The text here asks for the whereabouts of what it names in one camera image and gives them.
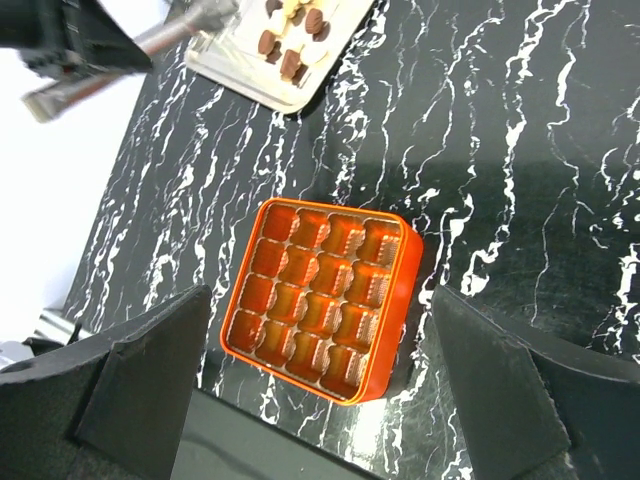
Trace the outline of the dark square chocolate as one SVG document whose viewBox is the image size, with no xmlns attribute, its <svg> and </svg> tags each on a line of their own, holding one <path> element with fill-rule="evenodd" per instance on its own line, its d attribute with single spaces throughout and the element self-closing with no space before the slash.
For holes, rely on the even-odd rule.
<svg viewBox="0 0 640 480">
<path fill-rule="evenodd" d="M 280 75 L 285 80 L 292 80 L 301 67 L 300 53 L 287 49 L 282 57 Z"/>
</svg>

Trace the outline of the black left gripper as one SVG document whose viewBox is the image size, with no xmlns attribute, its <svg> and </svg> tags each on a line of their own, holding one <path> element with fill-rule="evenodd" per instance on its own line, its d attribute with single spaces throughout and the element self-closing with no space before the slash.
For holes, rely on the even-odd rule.
<svg viewBox="0 0 640 480">
<path fill-rule="evenodd" d="M 152 69 L 151 58 L 98 1 L 2 0 L 1 47 L 44 78 Z"/>
</svg>

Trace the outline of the white oval chocolate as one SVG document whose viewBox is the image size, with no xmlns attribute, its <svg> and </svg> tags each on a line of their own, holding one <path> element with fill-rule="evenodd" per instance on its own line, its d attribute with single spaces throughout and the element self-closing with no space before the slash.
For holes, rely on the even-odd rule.
<svg viewBox="0 0 640 480">
<path fill-rule="evenodd" d="M 327 49 L 319 44 L 311 43 L 303 47 L 300 52 L 300 61 L 307 66 L 319 63 L 327 55 Z"/>
</svg>

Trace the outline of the silver metal tongs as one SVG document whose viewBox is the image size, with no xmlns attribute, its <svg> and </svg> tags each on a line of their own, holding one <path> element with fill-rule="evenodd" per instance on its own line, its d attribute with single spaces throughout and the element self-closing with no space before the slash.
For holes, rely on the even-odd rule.
<svg viewBox="0 0 640 480">
<path fill-rule="evenodd" d="M 153 57 L 200 31 L 216 32 L 238 12 L 235 1 L 189 1 L 185 10 L 136 38 L 129 37 L 98 1 L 59 1 L 48 14 L 46 38 L 56 43 L 33 66 L 53 81 L 22 97 L 40 123 L 59 117 L 120 78 L 148 73 Z"/>
</svg>

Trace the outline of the dark round chocolate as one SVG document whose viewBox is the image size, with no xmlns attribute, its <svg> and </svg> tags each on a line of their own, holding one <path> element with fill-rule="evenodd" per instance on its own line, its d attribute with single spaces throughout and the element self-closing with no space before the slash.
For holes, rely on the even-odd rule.
<svg viewBox="0 0 640 480">
<path fill-rule="evenodd" d="M 265 56 L 269 55 L 273 51 L 275 43 L 276 35 L 271 30 L 265 29 L 258 41 L 258 53 Z"/>
</svg>

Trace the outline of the dark shell chocolate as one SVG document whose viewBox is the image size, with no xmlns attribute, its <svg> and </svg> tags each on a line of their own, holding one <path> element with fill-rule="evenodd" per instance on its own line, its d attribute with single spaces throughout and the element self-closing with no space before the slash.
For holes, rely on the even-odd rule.
<svg viewBox="0 0 640 480">
<path fill-rule="evenodd" d="M 324 14 L 321 9 L 310 9 L 305 17 L 305 31 L 308 34 L 316 35 L 322 31 L 324 27 Z"/>
</svg>

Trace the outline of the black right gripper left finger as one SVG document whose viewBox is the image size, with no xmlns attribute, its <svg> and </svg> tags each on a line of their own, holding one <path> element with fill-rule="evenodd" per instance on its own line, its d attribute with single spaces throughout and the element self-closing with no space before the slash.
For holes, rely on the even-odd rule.
<svg viewBox="0 0 640 480">
<path fill-rule="evenodd" d="M 2 478 L 170 478 L 209 318 L 198 285 L 3 369 Z"/>
</svg>

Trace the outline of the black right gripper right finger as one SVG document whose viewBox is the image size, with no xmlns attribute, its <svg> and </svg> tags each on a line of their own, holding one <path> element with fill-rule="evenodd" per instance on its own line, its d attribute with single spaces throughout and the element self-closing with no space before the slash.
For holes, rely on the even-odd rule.
<svg viewBox="0 0 640 480">
<path fill-rule="evenodd" d="M 432 313 L 476 478 L 638 478 L 638 364 L 447 286 Z"/>
</svg>

